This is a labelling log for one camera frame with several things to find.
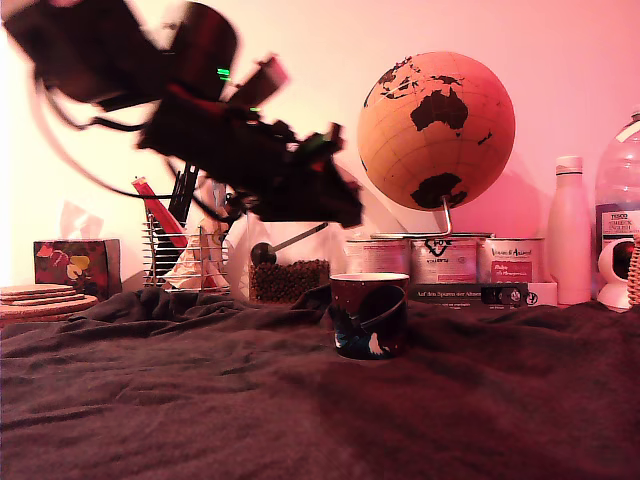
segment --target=black spoon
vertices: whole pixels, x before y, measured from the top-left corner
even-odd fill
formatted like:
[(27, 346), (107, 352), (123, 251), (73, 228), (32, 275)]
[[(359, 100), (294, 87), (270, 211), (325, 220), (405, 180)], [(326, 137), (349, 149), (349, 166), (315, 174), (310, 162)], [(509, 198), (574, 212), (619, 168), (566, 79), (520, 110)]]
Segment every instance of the black spoon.
[(275, 247), (271, 246), (266, 242), (256, 243), (251, 249), (251, 263), (253, 263), (253, 265), (256, 267), (261, 263), (274, 264), (276, 263), (276, 260), (277, 260), (276, 252), (278, 250), (282, 250), (283, 248), (288, 247), (289, 245), (292, 245), (302, 240), (303, 238), (307, 238), (309, 235), (313, 235), (314, 233), (319, 232), (320, 230), (322, 230), (323, 228), (326, 228), (327, 226), (329, 226), (329, 223), (327, 222), (321, 223), (317, 227), (313, 227), (312, 229), (307, 230), (306, 232), (302, 232), (301, 234), (296, 235), (295, 237), (290, 238), (289, 240), (279, 243)]

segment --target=tissue box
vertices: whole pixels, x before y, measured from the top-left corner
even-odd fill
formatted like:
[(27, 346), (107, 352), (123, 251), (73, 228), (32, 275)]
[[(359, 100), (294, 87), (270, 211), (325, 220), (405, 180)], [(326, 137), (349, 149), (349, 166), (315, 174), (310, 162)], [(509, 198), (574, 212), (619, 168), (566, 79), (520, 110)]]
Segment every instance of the tissue box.
[(117, 239), (36, 241), (33, 253), (35, 283), (71, 285), (99, 301), (122, 291)]

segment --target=wire utensil holder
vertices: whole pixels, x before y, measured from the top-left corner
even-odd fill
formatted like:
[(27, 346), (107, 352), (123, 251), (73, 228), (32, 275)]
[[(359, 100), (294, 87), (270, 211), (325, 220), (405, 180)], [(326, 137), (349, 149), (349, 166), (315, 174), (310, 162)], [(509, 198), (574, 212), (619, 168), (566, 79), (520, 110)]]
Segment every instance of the wire utensil holder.
[[(146, 216), (142, 228), (145, 287), (230, 294), (231, 289), (225, 279), (229, 249), (224, 233), (206, 232), (202, 226), (198, 227), (198, 233), (193, 234), (165, 233), (151, 212), (147, 211)], [(186, 248), (176, 247), (171, 242), (172, 237), (178, 236), (186, 237)], [(188, 273), (175, 273), (180, 270)], [(176, 284), (187, 286), (176, 287)]]

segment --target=globe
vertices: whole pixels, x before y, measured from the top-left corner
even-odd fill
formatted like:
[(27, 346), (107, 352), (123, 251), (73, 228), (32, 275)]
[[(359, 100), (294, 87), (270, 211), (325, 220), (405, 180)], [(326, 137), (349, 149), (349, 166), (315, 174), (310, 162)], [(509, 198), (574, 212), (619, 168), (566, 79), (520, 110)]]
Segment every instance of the globe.
[(391, 200), (416, 210), (477, 198), (511, 154), (515, 116), (498, 77), (451, 52), (407, 57), (367, 95), (358, 150), (367, 176)]

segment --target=pink wall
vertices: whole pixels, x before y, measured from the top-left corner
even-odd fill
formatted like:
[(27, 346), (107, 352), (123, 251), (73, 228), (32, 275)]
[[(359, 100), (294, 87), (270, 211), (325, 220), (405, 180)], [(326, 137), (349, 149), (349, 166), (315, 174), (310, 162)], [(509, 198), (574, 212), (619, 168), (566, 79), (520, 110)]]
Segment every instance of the pink wall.
[[(637, 0), (205, 3), (223, 13), (241, 38), (234, 80), (242, 80), (252, 62), (269, 52), (278, 53), (287, 68), (291, 82), (266, 105), (267, 119), (282, 119), (300, 135), (324, 131), (332, 121), (344, 125), (347, 148), (337, 161), (369, 186), (355, 132), (362, 101), (384, 71), (407, 55), (437, 50), (455, 51), (491, 68), (514, 104), (516, 140), (502, 177), (454, 211), (459, 231), (544, 235), (555, 187), (554, 160), (560, 155), (584, 156), (593, 202), (599, 157), (626, 123), (632, 105), (640, 102)], [(180, 2), (138, 0), (135, 11), (155, 27), (176, 5)], [(14, 45), (7, 57), (3, 99), (12, 120), (11, 178), (33, 178), (37, 187), (34, 194), (15, 183), (4, 192), (3, 201), (14, 206), (8, 281), (32, 280), (31, 242), (56, 235), (56, 205), (64, 199), (105, 220), (103, 236), (118, 236), (123, 243), (123, 278), (133, 275), (141, 267), (141, 205), (97, 189), (60, 164), (31, 121), (28, 63)], [(157, 157), (131, 149), (133, 136), (57, 131), (87, 166), (120, 186), (128, 186), (135, 175), (151, 177), (158, 190), (170, 186)], [(381, 199), (408, 229), (436, 227), (431, 214)]]

